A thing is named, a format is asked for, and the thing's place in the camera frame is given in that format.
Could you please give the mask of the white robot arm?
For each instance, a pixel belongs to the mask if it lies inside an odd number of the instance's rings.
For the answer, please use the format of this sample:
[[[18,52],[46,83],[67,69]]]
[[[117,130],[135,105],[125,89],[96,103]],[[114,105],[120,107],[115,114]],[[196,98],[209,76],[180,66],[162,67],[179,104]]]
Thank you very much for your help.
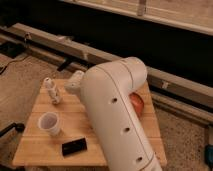
[[[130,100],[146,78],[145,64],[128,57],[77,71],[65,83],[85,106],[110,171],[162,171]]]

